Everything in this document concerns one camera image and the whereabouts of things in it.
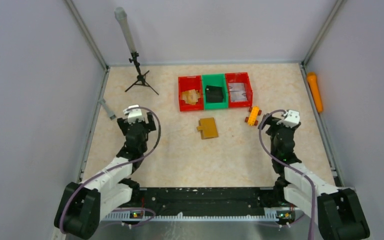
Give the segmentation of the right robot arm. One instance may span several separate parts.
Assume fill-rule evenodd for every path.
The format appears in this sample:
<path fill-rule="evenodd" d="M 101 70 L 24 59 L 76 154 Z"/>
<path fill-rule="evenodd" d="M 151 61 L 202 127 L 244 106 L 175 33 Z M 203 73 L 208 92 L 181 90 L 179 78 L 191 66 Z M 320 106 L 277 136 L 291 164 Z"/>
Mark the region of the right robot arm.
<path fill-rule="evenodd" d="M 298 116 L 288 121 L 272 113 L 263 116 L 258 130 L 268 127 L 270 147 L 262 135 L 258 137 L 263 150 L 270 156 L 274 171 L 279 175 L 275 189 L 279 198 L 298 207 L 310 219 L 307 239 L 313 240 L 318 231 L 324 240 L 364 240 L 371 232 L 356 191 L 327 183 L 296 156 L 294 133 L 300 126 Z"/>

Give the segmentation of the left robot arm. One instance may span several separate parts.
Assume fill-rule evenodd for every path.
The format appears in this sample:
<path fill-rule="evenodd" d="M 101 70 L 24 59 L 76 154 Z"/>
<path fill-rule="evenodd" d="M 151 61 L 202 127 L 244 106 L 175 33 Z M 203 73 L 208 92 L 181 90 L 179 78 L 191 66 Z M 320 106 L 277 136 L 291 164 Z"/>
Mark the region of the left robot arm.
<path fill-rule="evenodd" d="M 122 181 L 136 171 L 155 149 L 148 149 L 149 133 L 157 131 L 161 139 L 161 122 L 149 108 L 132 105 L 118 118 L 125 142 L 115 158 L 95 175 L 80 183 L 70 182 L 64 189 L 54 226 L 62 234 L 90 239 L 100 222 L 117 207 L 129 202 L 133 187 Z"/>

